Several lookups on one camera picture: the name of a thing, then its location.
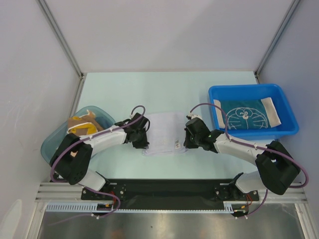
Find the white backdrop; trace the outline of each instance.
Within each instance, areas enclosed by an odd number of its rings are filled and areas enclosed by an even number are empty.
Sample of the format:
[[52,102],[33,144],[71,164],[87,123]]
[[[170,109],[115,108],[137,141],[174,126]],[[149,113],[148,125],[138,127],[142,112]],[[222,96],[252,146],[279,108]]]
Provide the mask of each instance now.
[[49,175],[41,144],[67,119],[79,79],[35,0],[2,1],[0,32],[0,224],[21,199],[22,239]]
[[292,0],[47,0],[83,72],[256,70]]
[[299,133],[282,143],[310,175],[305,192],[319,228],[319,1],[302,1],[261,73],[262,83],[280,85],[299,123]]

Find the cartoon face drawing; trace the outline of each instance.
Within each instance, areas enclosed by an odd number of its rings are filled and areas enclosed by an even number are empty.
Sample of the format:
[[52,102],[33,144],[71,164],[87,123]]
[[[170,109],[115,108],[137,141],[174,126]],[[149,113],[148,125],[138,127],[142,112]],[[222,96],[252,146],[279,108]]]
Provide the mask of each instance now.
[[227,113],[227,118],[229,129],[237,129],[237,127],[249,129],[249,125],[259,129],[268,128],[265,115],[254,108],[234,108]]

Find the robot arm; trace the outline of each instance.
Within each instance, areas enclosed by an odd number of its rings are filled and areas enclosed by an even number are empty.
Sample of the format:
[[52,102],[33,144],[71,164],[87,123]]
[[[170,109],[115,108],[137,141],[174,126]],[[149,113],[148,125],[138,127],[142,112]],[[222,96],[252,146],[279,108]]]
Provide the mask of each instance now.
[[[233,184],[241,193],[267,188],[273,193],[282,195],[300,173],[300,168],[284,157],[257,149],[257,146],[261,146],[290,156],[282,144],[277,141],[272,141],[268,145],[253,144],[255,148],[243,146],[229,140],[223,131],[210,131],[197,117],[186,123],[185,130],[184,146],[186,148],[202,147],[204,150],[215,153],[227,153],[257,166],[258,171],[240,173],[234,178]],[[232,139],[252,144],[239,138],[232,137]]]
[[134,148],[146,148],[149,143],[146,137],[147,130],[145,125],[147,123],[150,125],[150,121],[146,117],[142,117],[129,127],[114,130],[124,126],[126,123],[135,121],[140,116],[139,113],[136,113],[132,119],[118,122],[110,128],[95,134],[81,137],[72,133],[66,135],[52,157],[50,166],[52,167],[57,157],[69,146],[89,137],[89,140],[81,142],[65,154],[55,166],[55,171],[71,185],[80,184],[99,191],[106,183],[106,179],[99,173],[88,169],[91,157],[102,150],[123,143],[131,142]]

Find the blue plastic bin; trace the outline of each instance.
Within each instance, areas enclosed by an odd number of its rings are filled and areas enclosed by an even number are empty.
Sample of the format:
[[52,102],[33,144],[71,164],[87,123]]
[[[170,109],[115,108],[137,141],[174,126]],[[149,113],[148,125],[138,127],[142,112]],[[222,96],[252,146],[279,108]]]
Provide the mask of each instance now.
[[[105,118],[109,127],[114,125],[115,123],[114,119],[109,114],[107,114],[104,110],[96,106],[84,107],[80,109],[77,113],[75,113],[75,116],[85,115],[87,114],[87,110],[90,110],[93,113],[95,113],[96,117]],[[41,146],[41,154],[47,163],[50,163],[51,158],[53,157],[60,143],[66,136],[66,131],[67,131],[67,122],[61,125],[55,132],[50,134],[49,137],[46,138],[45,141],[43,142]]]
[[[235,85],[235,86],[213,86],[209,88],[210,102],[219,101],[244,101],[244,100],[260,100],[271,97],[275,105],[277,114],[281,121],[281,125],[267,129],[246,129],[236,130],[230,129],[228,132],[235,137],[246,140],[265,140],[278,139],[284,135],[296,134],[299,130],[298,123],[294,113],[287,101],[287,98],[280,88],[275,84],[258,84],[258,85]],[[216,129],[220,129],[218,125],[215,107],[212,107],[213,122]]]

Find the shiny concrete floor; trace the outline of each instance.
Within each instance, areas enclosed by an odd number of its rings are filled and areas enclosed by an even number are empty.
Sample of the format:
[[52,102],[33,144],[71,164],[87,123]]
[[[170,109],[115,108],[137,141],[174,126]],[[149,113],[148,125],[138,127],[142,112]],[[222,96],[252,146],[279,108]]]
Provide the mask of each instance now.
[[45,213],[38,239],[304,239],[294,204],[264,205],[247,220],[223,214],[116,213],[48,224],[74,213]]

